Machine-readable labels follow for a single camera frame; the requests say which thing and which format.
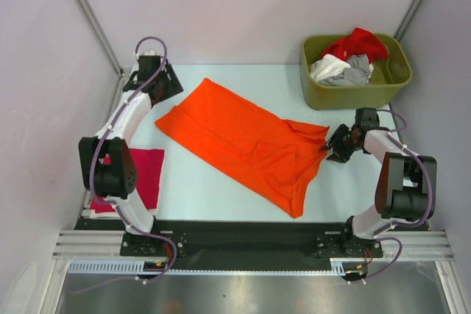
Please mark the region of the orange t-shirt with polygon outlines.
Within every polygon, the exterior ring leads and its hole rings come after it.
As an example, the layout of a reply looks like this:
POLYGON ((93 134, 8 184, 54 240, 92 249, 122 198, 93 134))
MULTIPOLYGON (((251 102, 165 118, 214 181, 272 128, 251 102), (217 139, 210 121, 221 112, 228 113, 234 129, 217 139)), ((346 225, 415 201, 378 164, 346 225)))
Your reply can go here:
POLYGON ((292 218, 327 154, 328 127, 279 118, 210 79, 155 126, 292 218))

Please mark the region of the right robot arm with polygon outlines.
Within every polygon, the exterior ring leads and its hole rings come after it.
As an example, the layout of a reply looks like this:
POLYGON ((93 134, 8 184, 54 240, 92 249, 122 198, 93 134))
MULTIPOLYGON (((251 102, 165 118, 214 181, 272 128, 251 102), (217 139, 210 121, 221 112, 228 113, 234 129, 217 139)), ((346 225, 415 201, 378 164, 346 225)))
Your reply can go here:
POLYGON ((370 254, 381 234, 398 226, 422 226, 435 210, 436 160, 397 140, 394 130, 381 126, 379 113, 375 108, 358 108, 354 124, 341 124, 321 148, 336 163, 346 163, 354 152, 362 151, 381 165, 373 205, 348 218, 339 236, 327 243, 334 254, 370 254))

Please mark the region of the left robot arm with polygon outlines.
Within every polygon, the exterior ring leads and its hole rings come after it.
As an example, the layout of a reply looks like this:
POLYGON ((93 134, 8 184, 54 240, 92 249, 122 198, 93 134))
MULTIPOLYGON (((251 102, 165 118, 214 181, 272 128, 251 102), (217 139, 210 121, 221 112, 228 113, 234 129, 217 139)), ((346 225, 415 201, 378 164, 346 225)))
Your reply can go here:
POLYGON ((92 199, 112 207, 126 233, 138 236, 138 248, 153 255, 165 238, 152 230, 155 218, 137 192, 138 172, 129 144, 147 113, 182 93, 183 87, 166 57, 147 52, 137 63, 107 123, 94 136, 81 138, 78 149, 82 180, 92 199))

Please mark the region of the grey t-shirt in bin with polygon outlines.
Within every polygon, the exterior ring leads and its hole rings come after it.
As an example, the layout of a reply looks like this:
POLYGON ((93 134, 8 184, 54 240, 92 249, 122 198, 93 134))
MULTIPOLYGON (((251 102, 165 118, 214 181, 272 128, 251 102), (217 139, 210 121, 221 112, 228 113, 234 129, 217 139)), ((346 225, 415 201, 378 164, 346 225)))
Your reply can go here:
POLYGON ((369 83, 374 66, 369 63, 365 54, 352 56, 345 62, 349 63, 351 67, 346 68, 342 74, 317 83, 325 86, 363 86, 369 83))

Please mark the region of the white t-shirt in bin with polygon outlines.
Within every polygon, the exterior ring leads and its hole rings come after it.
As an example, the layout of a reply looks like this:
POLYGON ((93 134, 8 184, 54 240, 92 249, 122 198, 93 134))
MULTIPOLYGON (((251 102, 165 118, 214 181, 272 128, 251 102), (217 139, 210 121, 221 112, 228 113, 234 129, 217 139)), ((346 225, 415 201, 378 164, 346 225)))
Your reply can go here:
POLYGON ((311 65, 310 76, 315 82, 342 74, 351 65, 332 54, 326 54, 322 59, 311 65))

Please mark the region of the olive green plastic bin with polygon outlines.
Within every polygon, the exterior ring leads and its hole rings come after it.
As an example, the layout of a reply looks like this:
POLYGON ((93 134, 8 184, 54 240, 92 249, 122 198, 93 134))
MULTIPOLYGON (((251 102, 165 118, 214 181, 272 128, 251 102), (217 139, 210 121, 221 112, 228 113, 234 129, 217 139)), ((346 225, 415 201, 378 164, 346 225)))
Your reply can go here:
POLYGON ((315 110, 383 107, 413 77, 399 42, 355 28, 349 35, 316 35, 301 51, 306 104, 315 110))

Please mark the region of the folded magenta t-shirt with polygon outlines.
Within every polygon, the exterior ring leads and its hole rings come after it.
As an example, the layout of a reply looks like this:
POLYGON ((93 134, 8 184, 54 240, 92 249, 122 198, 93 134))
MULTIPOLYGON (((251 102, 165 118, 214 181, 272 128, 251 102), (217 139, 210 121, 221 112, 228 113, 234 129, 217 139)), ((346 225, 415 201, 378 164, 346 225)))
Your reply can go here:
MULTIPOLYGON (((135 191, 138 192, 146 209, 156 210, 165 150, 131 148, 130 154, 138 174, 135 191)), ((97 204, 94 200, 91 201, 90 210, 92 218, 116 215, 111 205, 97 204)))

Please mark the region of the red t-shirt in bin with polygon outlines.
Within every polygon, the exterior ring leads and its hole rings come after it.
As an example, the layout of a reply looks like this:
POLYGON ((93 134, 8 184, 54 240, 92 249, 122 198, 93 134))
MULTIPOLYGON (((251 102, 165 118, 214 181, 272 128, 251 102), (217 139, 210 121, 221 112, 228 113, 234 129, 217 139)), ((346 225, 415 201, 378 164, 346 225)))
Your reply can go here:
POLYGON ((388 49, 376 35, 358 27, 354 28, 348 36, 331 43, 322 52, 321 57, 326 54, 333 55, 343 61, 347 61, 352 56, 365 54, 369 63, 389 57, 388 49))

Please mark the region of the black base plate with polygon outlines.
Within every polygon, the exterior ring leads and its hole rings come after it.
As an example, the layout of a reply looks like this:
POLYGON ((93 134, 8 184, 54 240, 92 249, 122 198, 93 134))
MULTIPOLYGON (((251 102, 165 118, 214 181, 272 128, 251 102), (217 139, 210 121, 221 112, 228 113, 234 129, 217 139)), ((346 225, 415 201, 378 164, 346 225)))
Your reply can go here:
POLYGON ((345 223, 156 221, 152 233, 164 240, 133 236, 122 238, 119 254, 125 258, 162 260, 171 267, 307 270, 335 257, 380 259, 381 245, 370 254, 346 257, 334 254, 327 243, 336 239, 345 223))

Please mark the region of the aluminium frame rail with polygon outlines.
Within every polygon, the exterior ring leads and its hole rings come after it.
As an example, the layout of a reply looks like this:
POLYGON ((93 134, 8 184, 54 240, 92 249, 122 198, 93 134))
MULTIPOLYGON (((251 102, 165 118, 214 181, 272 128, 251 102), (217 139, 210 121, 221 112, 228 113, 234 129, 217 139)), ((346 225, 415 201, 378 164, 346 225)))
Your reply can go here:
MULTIPOLYGON (((60 233, 52 257, 54 259, 117 260, 121 257, 122 231, 64 230, 60 233)), ((453 261, 454 256, 444 231, 392 231, 380 235, 383 261, 394 257, 402 243, 400 261, 453 261)))

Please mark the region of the left aluminium corner post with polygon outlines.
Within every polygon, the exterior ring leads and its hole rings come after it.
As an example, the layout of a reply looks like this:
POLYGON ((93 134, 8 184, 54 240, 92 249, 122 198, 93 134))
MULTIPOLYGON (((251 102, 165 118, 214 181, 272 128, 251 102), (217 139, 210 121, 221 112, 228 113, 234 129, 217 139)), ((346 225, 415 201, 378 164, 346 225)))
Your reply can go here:
POLYGON ((98 18, 95 15, 90 3, 88 0, 74 0, 79 11, 81 12, 85 23, 87 24, 89 30, 94 36, 99 48, 102 50, 108 64, 113 69, 114 73, 120 77, 124 72, 124 69, 118 62, 118 58, 114 53, 107 36, 99 23, 98 18))

